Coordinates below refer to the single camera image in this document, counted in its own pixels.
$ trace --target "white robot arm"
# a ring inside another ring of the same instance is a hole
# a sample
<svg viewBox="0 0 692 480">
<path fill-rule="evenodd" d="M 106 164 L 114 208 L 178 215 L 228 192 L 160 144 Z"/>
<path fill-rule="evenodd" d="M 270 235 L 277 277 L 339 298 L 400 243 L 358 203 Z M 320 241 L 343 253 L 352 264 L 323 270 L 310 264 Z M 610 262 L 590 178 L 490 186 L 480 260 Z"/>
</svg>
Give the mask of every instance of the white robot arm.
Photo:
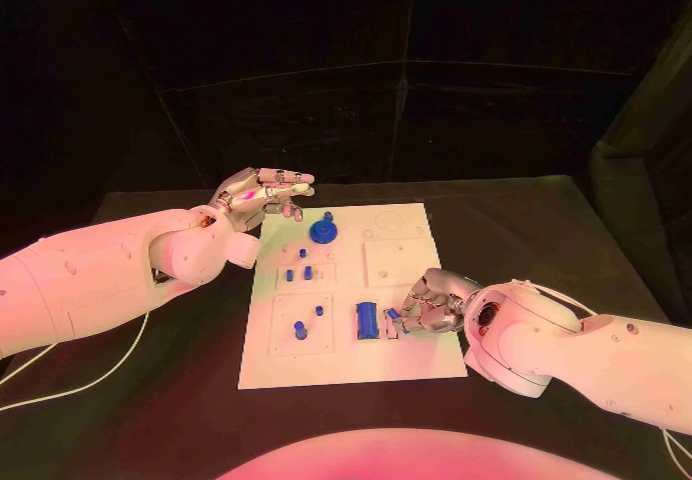
<svg viewBox="0 0 692 480">
<path fill-rule="evenodd" d="M 692 434 L 692 330 L 570 302 L 593 314 L 580 319 L 564 298 L 528 281 L 483 287 L 431 268 L 395 326 L 463 329 L 469 366 L 519 395 L 540 397 L 557 377 L 604 410 Z"/>
<path fill-rule="evenodd" d="M 312 175 L 245 169 L 208 205 L 61 233 L 0 260 L 0 358 L 94 335 L 208 283 L 227 261 L 253 268 L 260 240 L 243 233 L 283 213 Z"/>
</svg>

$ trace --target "blue round piece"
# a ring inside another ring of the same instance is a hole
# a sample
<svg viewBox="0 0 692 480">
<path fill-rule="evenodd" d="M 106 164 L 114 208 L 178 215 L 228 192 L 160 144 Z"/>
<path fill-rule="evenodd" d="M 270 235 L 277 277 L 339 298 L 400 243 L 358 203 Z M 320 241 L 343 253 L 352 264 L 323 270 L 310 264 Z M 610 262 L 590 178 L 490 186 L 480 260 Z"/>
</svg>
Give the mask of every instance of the blue round piece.
<svg viewBox="0 0 692 480">
<path fill-rule="evenodd" d="M 329 243 L 335 240 L 338 234 L 335 222 L 319 220 L 310 227 L 310 238 L 315 243 Z"/>
<path fill-rule="evenodd" d="M 307 338 L 306 324 L 299 321 L 293 324 L 293 328 L 296 329 L 296 338 L 305 340 Z"/>
</svg>

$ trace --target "white board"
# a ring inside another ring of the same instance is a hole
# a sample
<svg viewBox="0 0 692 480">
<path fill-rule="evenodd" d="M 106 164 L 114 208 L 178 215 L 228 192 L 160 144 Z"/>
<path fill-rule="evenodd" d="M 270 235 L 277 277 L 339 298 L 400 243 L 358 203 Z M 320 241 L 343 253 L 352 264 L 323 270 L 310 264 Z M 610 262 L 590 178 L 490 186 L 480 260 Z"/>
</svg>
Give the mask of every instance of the white board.
<svg viewBox="0 0 692 480">
<path fill-rule="evenodd" d="M 326 211 L 339 234 L 320 245 L 309 229 Z M 303 217 L 296 223 L 271 216 L 263 224 L 238 388 L 466 377 L 456 334 L 387 333 L 384 310 L 400 310 L 426 269 L 440 267 L 423 204 L 306 209 Z M 358 340 L 361 302 L 377 303 L 378 339 Z"/>
</svg>

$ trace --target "black wall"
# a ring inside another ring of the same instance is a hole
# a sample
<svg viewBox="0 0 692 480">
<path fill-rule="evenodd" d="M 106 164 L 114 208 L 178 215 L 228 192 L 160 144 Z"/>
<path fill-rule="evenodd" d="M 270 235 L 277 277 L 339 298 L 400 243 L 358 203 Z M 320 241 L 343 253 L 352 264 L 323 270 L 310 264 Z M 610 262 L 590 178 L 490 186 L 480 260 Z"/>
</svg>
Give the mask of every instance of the black wall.
<svg viewBox="0 0 692 480">
<path fill-rule="evenodd" d="M 684 2 L 3 5 L 9 253 L 106 192 L 247 165 L 339 183 L 578 174 Z"/>
</svg>

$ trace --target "table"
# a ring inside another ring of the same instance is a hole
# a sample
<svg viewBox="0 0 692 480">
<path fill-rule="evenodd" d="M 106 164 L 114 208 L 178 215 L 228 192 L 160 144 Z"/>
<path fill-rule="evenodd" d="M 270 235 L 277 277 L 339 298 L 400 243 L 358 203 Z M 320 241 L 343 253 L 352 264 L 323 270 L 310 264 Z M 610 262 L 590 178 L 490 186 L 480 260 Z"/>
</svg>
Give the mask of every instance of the table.
<svg viewBox="0 0 692 480">
<path fill-rule="evenodd" d="M 94 221 L 192 208 L 211 194 L 114 193 Z M 570 177 L 320 185 L 299 199 L 306 207 L 420 201 L 443 268 L 483 284 L 529 278 L 596 311 L 666 322 Z M 101 384 L 0 414 L 3 478 L 212 478 L 289 443 L 379 427 L 467 432 L 622 478 L 679 478 L 658 428 L 602 411 L 558 380 L 540 399 L 473 371 L 457 379 L 238 391 L 251 287 L 253 271 L 228 265 L 153 311 L 140 345 Z M 61 344 L 3 385 L 0 404 L 95 379 L 140 325 Z M 9 371 L 29 356 L 18 355 Z"/>
</svg>

